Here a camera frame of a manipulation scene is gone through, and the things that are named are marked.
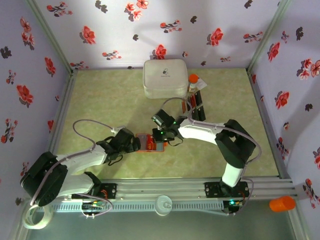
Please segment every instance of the white storage box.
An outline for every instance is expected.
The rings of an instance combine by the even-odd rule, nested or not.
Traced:
[[[146,61],[143,66],[143,87],[149,99],[183,98],[188,89],[186,63],[181,59]]]

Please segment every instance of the small bottle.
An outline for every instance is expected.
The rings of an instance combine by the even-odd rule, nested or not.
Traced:
[[[188,85],[189,93],[193,93],[194,91],[196,91],[198,79],[199,77],[196,74],[191,74],[189,76],[189,85]]]

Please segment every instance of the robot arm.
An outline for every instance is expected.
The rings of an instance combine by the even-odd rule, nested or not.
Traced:
[[[39,207],[61,196],[81,193],[96,196],[101,191],[100,180],[91,172],[76,173],[88,167],[111,163],[124,154],[138,151],[140,147],[139,139],[127,128],[121,128],[115,136],[98,141],[94,149],[58,156],[49,151],[43,153],[23,176],[20,184],[35,198]]]
[[[174,119],[162,109],[152,117],[152,120],[158,125],[158,128],[152,130],[155,143],[170,142],[175,138],[181,140],[192,138],[213,143],[219,147],[227,162],[220,182],[221,190],[226,195],[239,182],[246,162],[256,147],[249,139],[230,131],[234,130],[250,137],[235,120],[229,120],[225,124],[213,124],[192,120],[185,116]]]

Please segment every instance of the cable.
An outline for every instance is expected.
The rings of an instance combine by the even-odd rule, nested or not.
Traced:
[[[121,158],[118,161],[114,161],[113,163],[111,163],[111,161],[108,162],[108,166],[112,166],[113,164],[116,164],[116,163],[120,162],[123,158],[124,158],[124,156],[121,155]]]
[[[243,199],[239,201],[239,203],[242,203],[242,202],[245,200],[246,196],[245,196],[245,194],[244,194],[243,191],[238,191],[238,192],[239,192],[239,193],[242,195],[242,197],[243,197]]]
[[[107,210],[105,210],[105,211],[102,211],[102,212],[99,212],[99,213],[93,213],[92,215],[86,215],[85,213],[84,213],[84,211],[82,211],[81,210],[81,212],[82,212],[82,214],[84,215],[84,216],[86,216],[87,218],[95,218],[95,217],[97,217],[97,216],[100,216],[100,215],[103,215],[103,214],[106,214],[106,213],[108,213],[108,212],[110,212],[113,208],[114,208],[114,205],[112,204],[112,202],[111,201],[109,201],[108,199],[105,199],[105,198],[102,198],[102,197],[99,197],[99,196],[92,196],[92,195],[89,195],[89,194],[85,194],[85,193],[77,193],[77,195],[80,195],[80,196],[83,196],[83,197],[87,197],[87,198],[91,198],[91,199],[98,199],[98,200],[100,200],[100,201],[104,201],[104,202],[107,202],[107,204],[109,203],[110,205],[111,205],[111,207],[109,208],[109,209],[107,209]]]
[[[252,185],[251,185],[251,191],[250,191],[249,196],[248,196],[248,198],[246,199],[244,205],[243,205],[237,212],[235,212],[235,213],[233,214],[234,216],[235,216],[235,215],[238,215],[238,214],[244,209],[244,207],[247,206],[247,204],[248,204],[248,202],[249,202],[249,199],[251,198],[252,193],[253,193],[253,191],[254,191],[254,187],[255,187],[254,181],[252,181],[250,178],[243,177],[242,180],[247,180],[247,181],[250,181],[250,182],[252,183]]]
[[[185,98],[183,98],[183,97],[178,97],[178,96],[171,97],[171,98],[165,100],[165,101],[162,103],[162,105],[161,105],[161,107],[160,107],[160,110],[165,106],[165,104],[166,104],[167,102],[169,102],[169,101],[171,101],[171,100],[174,100],[174,99],[180,99],[180,100],[184,101],[186,104],[189,105],[189,107],[190,107],[190,112],[193,110],[193,107],[191,106],[191,103],[190,103],[190,102],[188,102]]]
[[[84,138],[84,139],[87,139],[87,140],[89,140],[90,142],[92,142],[92,144],[93,144],[92,147],[89,148],[89,149],[87,149],[87,150],[85,150],[85,151],[81,151],[81,152],[77,152],[77,153],[71,154],[71,155],[69,155],[69,156],[65,156],[65,157],[62,158],[61,160],[57,161],[54,165],[52,165],[52,167],[50,167],[50,169],[46,172],[46,174],[45,174],[45,176],[43,177],[40,185],[38,186],[38,188],[37,188],[37,190],[35,191],[33,197],[31,198],[30,206],[33,206],[33,205],[35,204],[35,201],[36,201],[36,199],[37,199],[37,197],[38,197],[38,195],[39,195],[42,187],[44,186],[47,178],[49,177],[49,175],[52,173],[52,171],[54,170],[54,168],[55,168],[56,166],[58,166],[60,163],[64,162],[64,161],[67,160],[67,159],[71,159],[71,158],[74,158],[74,157],[77,157],[77,156],[80,156],[80,155],[83,155],[83,154],[90,153],[91,151],[93,151],[93,150],[96,148],[96,143],[95,143],[95,141],[93,141],[91,138],[89,138],[89,137],[87,137],[87,136],[82,135],[81,133],[79,133],[79,132],[76,130],[75,125],[76,125],[77,123],[79,123],[79,122],[82,122],[82,121],[94,122],[94,123],[97,123],[97,124],[101,124],[101,125],[103,125],[103,126],[105,126],[105,127],[108,127],[108,128],[110,128],[110,129],[112,130],[112,127],[110,127],[109,125],[106,125],[106,124],[104,124],[104,123],[102,123],[102,122],[99,122],[99,121],[96,121],[96,120],[91,120],[91,119],[79,119],[79,120],[75,121],[75,122],[72,124],[72,129],[73,129],[73,131],[74,131],[76,134],[78,134],[80,137],[82,137],[82,138]]]
[[[221,216],[229,216],[230,213],[226,212],[219,212],[219,211],[213,211],[213,210],[206,210],[206,209],[197,209],[195,210],[196,212],[202,212],[202,213],[207,213],[207,214],[216,214],[216,215],[221,215]]]
[[[180,144],[182,144],[182,143],[184,142],[184,140],[183,140],[183,138],[180,138],[180,137],[178,137],[178,139],[180,139],[180,140],[181,140],[181,142],[178,142],[177,144],[172,145],[172,144],[170,143],[170,141],[168,141],[168,144],[169,144],[170,146],[172,146],[172,147],[179,146]]]
[[[252,195],[252,192],[253,192],[253,190],[254,190],[254,185],[255,185],[254,182],[253,182],[251,179],[243,177],[243,174],[245,173],[245,169],[246,169],[246,167],[248,166],[248,164],[252,163],[253,161],[258,160],[258,159],[261,157],[261,155],[262,155],[261,146],[260,146],[259,143],[258,143],[256,140],[254,140],[252,137],[250,137],[250,136],[248,136],[248,135],[246,135],[246,134],[244,134],[244,133],[242,133],[242,132],[240,132],[240,131],[238,131],[238,130],[235,130],[235,129],[232,129],[232,128],[229,128],[229,127],[225,127],[225,126],[221,126],[221,125],[217,125],[217,124],[214,124],[214,123],[206,123],[206,122],[197,121],[197,120],[192,119],[192,111],[195,109],[195,107],[192,108],[191,104],[190,104],[188,101],[186,101],[184,98],[181,98],[181,97],[172,97],[172,98],[169,98],[169,99],[167,99],[167,100],[162,104],[162,106],[161,106],[160,109],[162,109],[167,102],[169,102],[170,100],[173,100],[173,99],[181,99],[181,100],[185,101],[185,102],[190,106],[190,111],[189,111],[189,114],[188,114],[188,119],[192,122],[192,124],[200,123],[200,124],[202,124],[202,125],[207,125],[207,126],[210,126],[210,127],[215,127],[215,128],[219,128],[219,129],[222,129],[222,130],[227,130],[227,131],[229,131],[229,132],[233,132],[233,133],[235,133],[235,134],[237,134],[237,135],[240,135],[240,136],[248,139],[249,141],[251,141],[251,142],[258,148],[258,154],[257,154],[257,156],[255,156],[254,158],[248,160],[248,161],[245,163],[244,168],[243,168],[243,171],[242,171],[242,174],[241,174],[241,176],[240,176],[241,179],[243,179],[243,180],[248,180],[248,181],[252,182],[252,189],[251,189],[250,194],[249,194],[247,200],[245,201],[244,205],[243,205],[243,206],[240,208],[240,210],[237,212],[237,214],[238,214],[238,213],[241,212],[242,209],[248,204],[248,201],[249,201],[249,199],[250,199],[250,197],[251,197],[251,195]]]
[[[253,161],[255,161],[255,160],[257,160],[257,159],[259,159],[259,158],[261,157],[261,154],[262,154],[261,146],[260,146],[259,143],[257,143],[257,141],[254,140],[252,137],[250,137],[250,136],[248,136],[248,135],[246,135],[246,134],[244,134],[244,133],[242,133],[242,132],[240,132],[240,131],[237,131],[237,130],[234,130],[234,129],[232,129],[232,128],[229,128],[229,127],[220,126],[220,125],[217,125],[217,124],[214,124],[214,123],[206,123],[206,122],[203,122],[203,121],[197,121],[197,120],[192,119],[192,111],[195,109],[195,107],[192,107],[191,104],[190,104],[190,102],[188,102],[186,99],[184,99],[184,98],[182,98],[182,97],[171,97],[171,98],[165,100],[165,101],[163,102],[163,104],[161,105],[160,109],[162,109],[167,102],[169,102],[169,101],[171,101],[171,100],[174,100],[174,99],[180,99],[180,100],[186,102],[186,103],[189,105],[190,111],[189,111],[189,114],[188,114],[188,119],[189,119],[193,124],[196,123],[196,122],[199,122],[199,123],[201,123],[202,125],[209,125],[209,126],[211,126],[211,127],[219,128],[219,129],[222,129],[222,130],[227,130],[227,131],[229,131],[229,132],[233,132],[233,133],[235,133],[235,134],[238,134],[238,135],[240,135],[240,136],[248,139],[249,141],[251,141],[251,142],[258,148],[258,151],[259,151],[259,152],[258,152],[258,154],[257,154],[256,157],[248,160],[248,161],[246,162],[246,165],[249,164],[249,163],[252,163]]]

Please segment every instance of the floral wallpaper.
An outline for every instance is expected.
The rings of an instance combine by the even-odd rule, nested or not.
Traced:
[[[293,1],[253,66],[278,149],[318,239],[320,215],[320,31],[317,0]]]
[[[183,59],[193,68],[245,68],[279,0],[35,2],[72,69],[76,63],[90,69],[138,68],[150,59]],[[275,43],[270,60],[278,51]]]
[[[59,14],[64,7],[53,8]],[[0,239],[6,240],[26,196],[21,177],[46,150],[68,74],[24,1],[0,1],[0,22]]]

